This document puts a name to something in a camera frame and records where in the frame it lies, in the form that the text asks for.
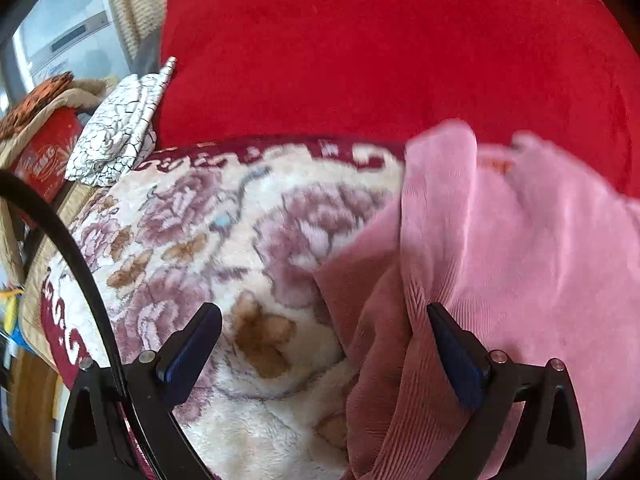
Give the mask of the pink ribbed knit garment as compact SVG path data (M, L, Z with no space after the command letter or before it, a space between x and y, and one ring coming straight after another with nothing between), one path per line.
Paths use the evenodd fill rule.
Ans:
M400 194L314 278L358 379L347 477L424 479L469 413L426 308L488 349L562 360L598 478L639 421L639 203L555 145L480 145L463 122L411 140Z

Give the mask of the beige gold-trimmed bed cover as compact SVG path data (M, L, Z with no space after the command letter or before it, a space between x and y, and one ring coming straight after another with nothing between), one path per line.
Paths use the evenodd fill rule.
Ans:
M94 186L66 183L55 197L52 206L63 223L69 226L95 192ZM40 228L32 229L27 235L26 245L24 295L18 310L18 328L30 350L56 370L40 318L41 289L56 249Z

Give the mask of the maroon cream floral plush blanket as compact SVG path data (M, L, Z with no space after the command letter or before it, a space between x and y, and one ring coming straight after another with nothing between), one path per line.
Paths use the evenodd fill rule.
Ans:
M155 154L72 222L120 356L158 350L204 302L222 331L174 414L221 479L337 479L354 372L314 271L399 190L399 144L335 139Z

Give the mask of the red printed box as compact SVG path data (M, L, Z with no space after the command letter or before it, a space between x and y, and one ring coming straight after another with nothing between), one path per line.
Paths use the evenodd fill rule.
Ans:
M48 204L53 204L65 184L66 165L81 131L76 110L58 108L36 131L9 170Z

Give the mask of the white black crackle-pattern cloth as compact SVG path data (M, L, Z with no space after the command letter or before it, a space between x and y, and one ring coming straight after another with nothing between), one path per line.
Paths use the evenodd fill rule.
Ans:
M155 150L152 119L176 66L172 56L155 74L125 77L92 114L65 168L65 179L108 188Z

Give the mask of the orange patterned cloth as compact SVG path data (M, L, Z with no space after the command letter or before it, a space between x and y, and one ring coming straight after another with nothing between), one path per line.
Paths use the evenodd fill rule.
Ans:
M20 133L40 110L68 89L73 79L72 72L64 72L46 79L33 88L9 111L6 117L1 119L0 138L6 140Z

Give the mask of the beige folded blanket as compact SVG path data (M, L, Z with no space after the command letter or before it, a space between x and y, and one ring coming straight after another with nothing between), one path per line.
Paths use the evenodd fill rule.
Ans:
M67 88L53 99L48 99L46 105L26 122L19 126L13 136L1 140L1 168L8 169L17 156L26 148L38 130L47 122L54 112L62 107L90 113L115 89L117 79L74 79Z

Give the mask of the red quilt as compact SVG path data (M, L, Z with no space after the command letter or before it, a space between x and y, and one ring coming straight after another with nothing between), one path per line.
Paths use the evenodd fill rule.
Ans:
M639 58L600 0L168 0L162 148L529 130L639 193Z

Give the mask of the window with metal frame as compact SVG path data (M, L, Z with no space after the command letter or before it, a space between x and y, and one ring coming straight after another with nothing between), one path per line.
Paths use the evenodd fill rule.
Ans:
M36 0L1 43L1 113L45 79L122 79L130 56L108 0Z

